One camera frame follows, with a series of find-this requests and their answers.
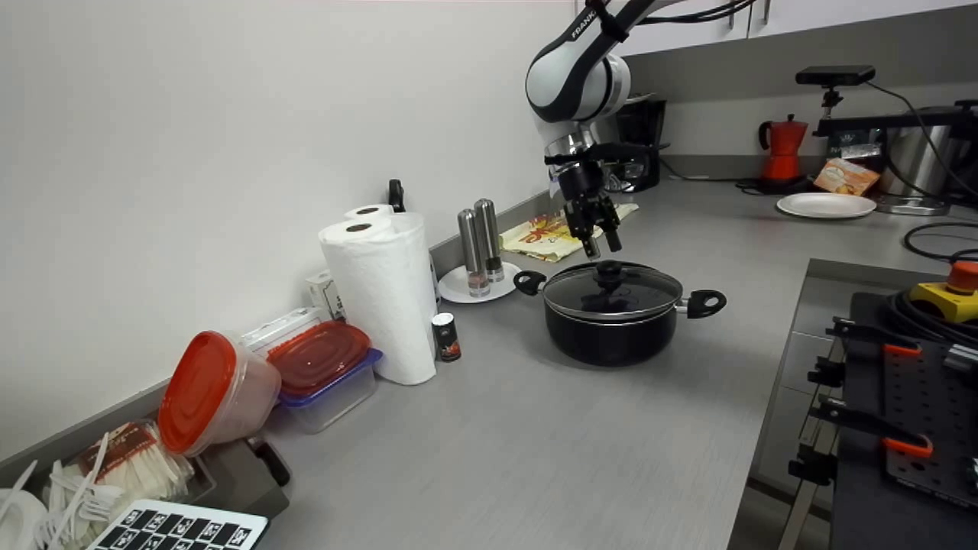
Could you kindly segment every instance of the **red kettle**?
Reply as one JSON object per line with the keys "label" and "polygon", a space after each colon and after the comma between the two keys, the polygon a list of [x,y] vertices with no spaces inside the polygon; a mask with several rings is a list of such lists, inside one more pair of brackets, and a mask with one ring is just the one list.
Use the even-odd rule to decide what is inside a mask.
{"label": "red kettle", "polygon": [[771,186],[786,186],[802,179],[802,141],[804,141],[808,125],[794,122],[794,113],[788,113],[786,122],[762,122],[758,125],[758,143],[768,151],[765,174],[762,183]]}

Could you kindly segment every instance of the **small jar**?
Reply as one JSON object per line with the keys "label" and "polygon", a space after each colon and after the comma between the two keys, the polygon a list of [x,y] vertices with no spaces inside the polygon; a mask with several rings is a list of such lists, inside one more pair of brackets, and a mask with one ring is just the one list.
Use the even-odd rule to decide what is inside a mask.
{"label": "small jar", "polygon": [[433,359],[436,361],[457,361],[462,359],[462,342],[454,333],[454,316],[440,312],[430,318],[430,333],[433,333]]}
{"label": "small jar", "polygon": [[468,273],[468,295],[488,295],[492,275],[488,273]]}

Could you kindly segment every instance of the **paper towel roll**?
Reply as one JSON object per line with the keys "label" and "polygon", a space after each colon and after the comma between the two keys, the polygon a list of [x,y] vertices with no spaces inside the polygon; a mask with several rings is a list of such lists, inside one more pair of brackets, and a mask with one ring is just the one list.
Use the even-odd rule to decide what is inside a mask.
{"label": "paper towel roll", "polygon": [[433,283],[425,219],[343,219],[318,236],[344,318],[362,328],[384,361],[381,379],[423,386],[433,377]]}

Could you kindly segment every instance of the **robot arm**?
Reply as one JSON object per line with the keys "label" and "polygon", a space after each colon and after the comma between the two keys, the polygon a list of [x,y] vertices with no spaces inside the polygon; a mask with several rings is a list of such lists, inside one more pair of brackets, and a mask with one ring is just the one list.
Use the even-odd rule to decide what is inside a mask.
{"label": "robot arm", "polygon": [[608,247],[620,251],[618,213],[602,194],[599,160],[611,160],[608,148],[595,148],[591,122],[614,113],[629,96],[629,68],[611,55],[649,11],[678,0],[587,0],[587,10],[547,42],[525,70],[525,101],[540,119],[547,141],[550,179],[564,199],[564,219],[581,237],[587,256],[593,226],[605,229]]}

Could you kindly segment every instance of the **pot handle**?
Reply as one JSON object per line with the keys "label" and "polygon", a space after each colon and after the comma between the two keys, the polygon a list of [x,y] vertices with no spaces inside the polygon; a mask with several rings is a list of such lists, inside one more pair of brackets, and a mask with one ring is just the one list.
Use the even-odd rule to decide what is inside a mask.
{"label": "pot handle", "polygon": [[721,289],[693,289],[684,316],[687,318],[711,318],[727,307],[727,295]]}
{"label": "pot handle", "polygon": [[771,148],[768,131],[771,131],[771,119],[758,125],[758,148],[762,148],[762,151]]}
{"label": "pot handle", "polygon": [[516,273],[513,275],[513,286],[525,295],[539,295],[539,289],[544,286],[547,275],[544,273]]}

